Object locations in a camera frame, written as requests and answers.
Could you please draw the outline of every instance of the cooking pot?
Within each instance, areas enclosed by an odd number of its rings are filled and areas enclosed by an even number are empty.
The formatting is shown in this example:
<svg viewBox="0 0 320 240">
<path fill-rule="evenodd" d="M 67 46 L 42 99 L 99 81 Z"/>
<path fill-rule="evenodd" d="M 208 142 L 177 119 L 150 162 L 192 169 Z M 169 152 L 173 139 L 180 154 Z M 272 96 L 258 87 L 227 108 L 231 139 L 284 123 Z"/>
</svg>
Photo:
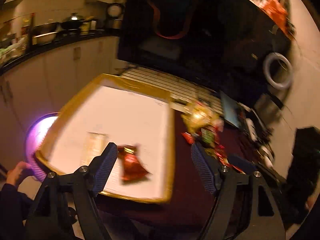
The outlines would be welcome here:
<svg viewBox="0 0 320 240">
<path fill-rule="evenodd" d="M 61 27 L 65 30 L 76 30 L 78 29 L 83 23 L 91 22 L 95 20 L 95 18 L 91 18 L 89 20 L 85 20 L 83 16 L 77 15 L 73 13 L 68 18 L 64 19 L 62 23 L 60 23 Z"/>
</svg>

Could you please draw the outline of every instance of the black countertop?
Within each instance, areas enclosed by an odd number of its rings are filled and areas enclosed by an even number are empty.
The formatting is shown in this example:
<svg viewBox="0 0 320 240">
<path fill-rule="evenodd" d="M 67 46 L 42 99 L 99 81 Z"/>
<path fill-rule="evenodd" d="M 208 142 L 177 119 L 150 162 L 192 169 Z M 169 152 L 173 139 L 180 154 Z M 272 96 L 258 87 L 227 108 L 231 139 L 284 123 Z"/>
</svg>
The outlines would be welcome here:
<svg viewBox="0 0 320 240">
<path fill-rule="evenodd" d="M 15 59 L 9 60 L 6 64 L 0 67 L 0 76 L 6 73 L 7 71 L 9 71 L 10 69 L 14 68 L 15 66 L 19 65 L 20 63 L 36 55 L 49 51 L 51 49 L 55 49 L 55 48 L 68 45 L 71 43 L 75 43 L 78 41 L 86 41 L 86 40 L 95 39 L 95 38 L 101 38 L 101 37 L 107 37 L 107 36 L 119 36 L 119 35 L 120 35 L 120 32 L 118 29 L 112 29 L 109 31 L 101 30 L 101 31 L 95 31 L 86 35 L 74 35 L 74 36 L 70 35 L 70 36 L 64 37 L 63 39 L 59 39 L 45 45 L 34 45 L 32 51 L 26 54 L 23 54 L 22 56 L 17 57 Z"/>
</svg>

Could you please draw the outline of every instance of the purple light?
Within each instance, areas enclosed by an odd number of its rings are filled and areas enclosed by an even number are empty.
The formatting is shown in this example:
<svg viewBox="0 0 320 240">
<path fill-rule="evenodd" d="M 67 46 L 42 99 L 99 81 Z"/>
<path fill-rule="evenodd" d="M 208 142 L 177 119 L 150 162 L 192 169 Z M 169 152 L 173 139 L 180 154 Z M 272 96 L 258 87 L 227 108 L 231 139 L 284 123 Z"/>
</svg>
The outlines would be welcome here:
<svg viewBox="0 0 320 240">
<path fill-rule="evenodd" d="M 41 168 L 34 160 L 33 154 L 39 148 L 49 128 L 57 118 L 57 114 L 48 114 L 44 117 L 41 117 L 29 129 L 27 134 L 25 144 L 27 162 L 31 164 L 32 169 L 35 172 L 35 176 L 39 181 L 43 181 L 46 177 L 46 174 L 41 170 Z"/>
</svg>

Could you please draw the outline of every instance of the human hand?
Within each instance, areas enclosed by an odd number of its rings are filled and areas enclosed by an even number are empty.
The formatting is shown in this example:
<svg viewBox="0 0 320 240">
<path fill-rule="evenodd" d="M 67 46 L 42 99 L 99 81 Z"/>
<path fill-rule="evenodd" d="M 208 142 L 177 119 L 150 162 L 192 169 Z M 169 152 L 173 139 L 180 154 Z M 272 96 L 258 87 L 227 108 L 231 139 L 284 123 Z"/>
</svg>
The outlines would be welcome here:
<svg viewBox="0 0 320 240">
<path fill-rule="evenodd" d="M 18 187 L 26 177 L 32 176 L 33 174 L 29 163 L 19 162 L 13 170 L 8 171 L 6 182 Z"/>
</svg>

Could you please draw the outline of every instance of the table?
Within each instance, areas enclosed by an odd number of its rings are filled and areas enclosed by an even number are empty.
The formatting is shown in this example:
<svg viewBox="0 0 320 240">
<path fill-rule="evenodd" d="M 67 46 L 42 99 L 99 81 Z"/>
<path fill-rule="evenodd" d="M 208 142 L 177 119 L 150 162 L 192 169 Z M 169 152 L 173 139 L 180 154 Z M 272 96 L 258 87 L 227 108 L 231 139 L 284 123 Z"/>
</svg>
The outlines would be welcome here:
<svg viewBox="0 0 320 240">
<path fill-rule="evenodd" d="M 101 211 L 128 217 L 152 226 L 202 228 L 214 206 L 214 196 L 207 192 L 193 165 L 190 149 L 181 133 L 187 129 L 181 112 L 175 111 L 176 167 L 172 198 L 167 204 L 145 204 L 98 195 L 96 205 Z M 243 156 L 239 147 L 239 130 L 225 126 L 220 134 L 226 153 Z"/>
</svg>

